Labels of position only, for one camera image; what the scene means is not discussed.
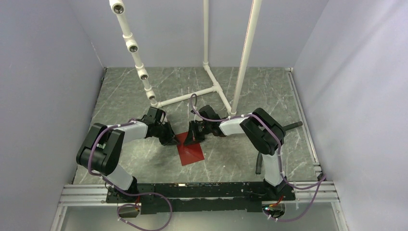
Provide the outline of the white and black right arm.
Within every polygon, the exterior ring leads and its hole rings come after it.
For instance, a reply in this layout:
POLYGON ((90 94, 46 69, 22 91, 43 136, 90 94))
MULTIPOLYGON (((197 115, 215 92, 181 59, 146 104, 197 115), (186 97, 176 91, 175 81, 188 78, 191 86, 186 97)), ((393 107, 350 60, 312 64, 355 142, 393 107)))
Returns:
POLYGON ((206 105, 198 110, 198 114, 205 119, 189 122, 183 145, 201 143, 208 134, 216 137, 244 134, 262 156, 266 196, 276 200, 283 195, 286 183, 277 150, 283 144, 286 132, 276 120, 262 108, 255 109, 248 116, 221 118, 211 106, 206 105))

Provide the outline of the red paper envelope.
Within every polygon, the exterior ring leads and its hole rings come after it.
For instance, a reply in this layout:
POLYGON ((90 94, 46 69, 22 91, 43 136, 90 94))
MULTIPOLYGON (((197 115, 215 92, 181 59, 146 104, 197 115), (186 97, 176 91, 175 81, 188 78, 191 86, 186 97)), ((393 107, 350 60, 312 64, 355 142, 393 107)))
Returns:
POLYGON ((204 153, 199 143, 188 146, 183 145, 187 134, 187 132, 184 132, 176 135, 176 138, 180 141, 180 145, 177 145, 177 149, 182 166, 204 160, 204 153))

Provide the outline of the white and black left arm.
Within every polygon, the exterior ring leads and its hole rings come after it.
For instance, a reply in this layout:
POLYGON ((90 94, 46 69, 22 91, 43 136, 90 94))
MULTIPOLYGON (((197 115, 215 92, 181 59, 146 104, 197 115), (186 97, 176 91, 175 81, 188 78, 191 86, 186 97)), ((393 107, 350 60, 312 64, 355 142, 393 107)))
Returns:
POLYGON ((76 155, 76 163, 89 174, 101 177, 119 190, 126 202, 134 201, 139 193, 137 179, 119 164, 124 143, 157 138, 161 145, 179 145, 165 111, 150 107, 140 119, 131 119, 124 124, 93 124, 76 155))

